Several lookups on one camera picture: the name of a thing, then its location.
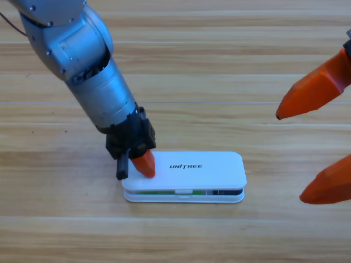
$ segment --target unitree logo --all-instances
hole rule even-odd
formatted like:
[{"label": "unitree logo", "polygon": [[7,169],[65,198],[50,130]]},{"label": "unitree logo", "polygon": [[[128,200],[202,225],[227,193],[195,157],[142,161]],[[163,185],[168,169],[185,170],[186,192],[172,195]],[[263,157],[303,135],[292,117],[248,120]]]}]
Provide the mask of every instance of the unitree logo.
[{"label": "unitree logo", "polygon": [[185,165],[185,164],[181,164],[181,165],[171,165],[169,166],[170,168],[202,168],[202,164],[200,165]]}]

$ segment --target orange plastic part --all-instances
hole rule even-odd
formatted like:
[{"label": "orange plastic part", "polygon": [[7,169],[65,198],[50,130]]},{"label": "orange plastic part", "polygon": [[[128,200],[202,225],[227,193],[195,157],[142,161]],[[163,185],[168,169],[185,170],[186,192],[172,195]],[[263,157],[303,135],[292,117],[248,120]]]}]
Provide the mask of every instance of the orange plastic part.
[{"label": "orange plastic part", "polygon": [[282,99],[278,119],[318,110],[351,85],[351,59],[342,49],[337,55],[296,82]]},{"label": "orange plastic part", "polygon": [[321,171],[300,195],[309,204],[334,204],[351,199],[351,155]]},{"label": "orange plastic part", "polygon": [[155,176],[155,157],[150,150],[147,150],[143,156],[131,159],[135,168],[148,178]]}]

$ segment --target wood grain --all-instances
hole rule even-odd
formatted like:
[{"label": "wood grain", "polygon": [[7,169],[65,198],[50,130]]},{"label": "wood grain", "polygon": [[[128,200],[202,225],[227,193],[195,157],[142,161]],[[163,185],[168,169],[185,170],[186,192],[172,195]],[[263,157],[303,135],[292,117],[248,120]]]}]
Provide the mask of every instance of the wood grain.
[{"label": "wood grain", "polygon": [[[351,153],[351,91],[283,121],[281,98],[347,40],[346,0],[90,0],[157,150],[236,151],[236,205],[126,202],[75,98],[0,20],[0,262],[351,261],[350,202],[298,196]],[[0,10],[20,28],[7,1]]]}]

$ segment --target white plastic case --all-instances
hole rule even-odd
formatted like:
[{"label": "white plastic case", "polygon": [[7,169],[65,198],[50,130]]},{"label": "white plastic case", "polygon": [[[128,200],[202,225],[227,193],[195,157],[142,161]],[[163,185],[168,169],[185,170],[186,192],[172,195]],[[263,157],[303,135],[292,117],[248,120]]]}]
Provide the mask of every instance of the white plastic case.
[{"label": "white plastic case", "polygon": [[246,175],[235,152],[154,151],[156,175],[146,178],[129,160],[122,181],[131,202],[237,203],[243,200]]}]

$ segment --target white lid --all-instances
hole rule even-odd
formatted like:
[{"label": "white lid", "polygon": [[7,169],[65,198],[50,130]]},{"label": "white lid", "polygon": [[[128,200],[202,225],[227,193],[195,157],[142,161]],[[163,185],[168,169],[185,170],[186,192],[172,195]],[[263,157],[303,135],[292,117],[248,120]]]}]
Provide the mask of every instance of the white lid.
[{"label": "white lid", "polygon": [[239,190],[246,185],[242,158],[235,152],[154,151],[156,175],[146,178],[129,160],[128,191]]}]

